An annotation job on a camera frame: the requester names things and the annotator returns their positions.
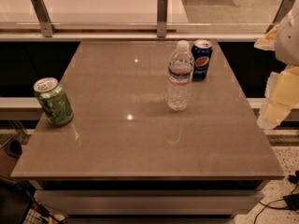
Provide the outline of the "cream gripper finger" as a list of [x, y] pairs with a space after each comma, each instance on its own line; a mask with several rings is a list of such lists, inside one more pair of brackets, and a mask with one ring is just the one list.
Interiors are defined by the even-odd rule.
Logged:
[[275, 25], [266, 35], [254, 43], [254, 48], [261, 50], [275, 50], [279, 25]]
[[272, 130], [299, 105], [299, 67], [288, 65], [280, 73], [272, 72], [264, 96], [257, 124], [261, 129]]

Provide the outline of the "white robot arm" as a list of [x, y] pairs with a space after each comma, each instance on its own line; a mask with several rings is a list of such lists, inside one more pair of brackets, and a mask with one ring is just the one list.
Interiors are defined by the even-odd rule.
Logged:
[[299, 105], [299, 6], [293, 7], [254, 47], [274, 51], [276, 59], [286, 64], [282, 72], [270, 73], [257, 119], [261, 129], [272, 130]]

